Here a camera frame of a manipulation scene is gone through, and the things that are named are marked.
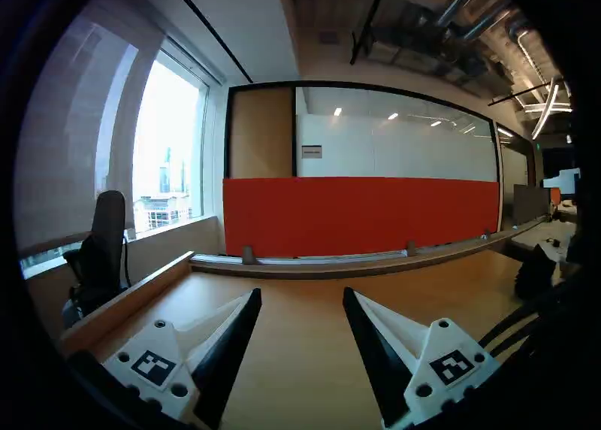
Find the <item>glass partition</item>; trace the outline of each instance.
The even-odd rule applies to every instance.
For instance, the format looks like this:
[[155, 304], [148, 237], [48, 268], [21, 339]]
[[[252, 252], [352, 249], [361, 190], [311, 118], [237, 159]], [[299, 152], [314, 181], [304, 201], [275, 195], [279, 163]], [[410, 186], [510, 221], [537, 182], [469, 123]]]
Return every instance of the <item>glass partition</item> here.
[[489, 120], [365, 89], [297, 88], [297, 159], [299, 177], [497, 181]]

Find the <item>black office chair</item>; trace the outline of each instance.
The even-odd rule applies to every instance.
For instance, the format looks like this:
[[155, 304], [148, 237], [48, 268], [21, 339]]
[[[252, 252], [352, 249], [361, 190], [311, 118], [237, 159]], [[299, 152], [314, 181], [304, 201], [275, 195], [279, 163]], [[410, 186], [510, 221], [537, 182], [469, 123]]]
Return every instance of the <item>black office chair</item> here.
[[[90, 314], [126, 288], [121, 286], [121, 252], [125, 239], [125, 199], [116, 190], [98, 196], [92, 231], [79, 250], [69, 250], [63, 258], [73, 269], [78, 285], [71, 287], [70, 299], [62, 310], [65, 328]], [[128, 274], [125, 239], [125, 278]]]

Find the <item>cable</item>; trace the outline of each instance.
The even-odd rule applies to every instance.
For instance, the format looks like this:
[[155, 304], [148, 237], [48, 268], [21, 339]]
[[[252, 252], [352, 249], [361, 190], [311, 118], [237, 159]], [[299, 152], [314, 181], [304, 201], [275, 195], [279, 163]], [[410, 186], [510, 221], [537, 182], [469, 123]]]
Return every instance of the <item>cable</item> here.
[[127, 286], [131, 287], [131, 281], [129, 280], [129, 269], [128, 269], [128, 249], [127, 249], [127, 237], [123, 235], [123, 240], [125, 241], [125, 281], [127, 281]]

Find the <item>red panel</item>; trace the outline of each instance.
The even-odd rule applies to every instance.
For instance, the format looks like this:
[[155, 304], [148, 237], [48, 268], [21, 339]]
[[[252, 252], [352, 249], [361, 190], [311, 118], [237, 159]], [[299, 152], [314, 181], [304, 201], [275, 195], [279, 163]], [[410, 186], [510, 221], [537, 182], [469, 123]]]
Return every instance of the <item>red panel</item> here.
[[228, 254], [327, 256], [402, 250], [497, 230], [499, 183], [384, 177], [224, 180]]
[[561, 190], [559, 187], [551, 187], [551, 201], [558, 206], [561, 201]]

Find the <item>office desk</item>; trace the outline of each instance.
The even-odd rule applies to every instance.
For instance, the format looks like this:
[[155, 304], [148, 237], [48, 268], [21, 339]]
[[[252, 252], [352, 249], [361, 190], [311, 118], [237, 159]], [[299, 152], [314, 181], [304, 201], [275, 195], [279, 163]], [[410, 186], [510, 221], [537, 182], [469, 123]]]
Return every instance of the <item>office desk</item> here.
[[[378, 430], [379, 409], [342, 306], [344, 287], [425, 325], [448, 317], [478, 340], [519, 306], [512, 290], [519, 267], [486, 250], [412, 271], [342, 280], [260, 280], [182, 268], [167, 289], [86, 344], [103, 362], [155, 319], [177, 327], [260, 287], [263, 306], [221, 428]], [[91, 320], [107, 319], [106, 312]], [[76, 336], [65, 335], [63, 342], [86, 348], [81, 339], [69, 344]]]

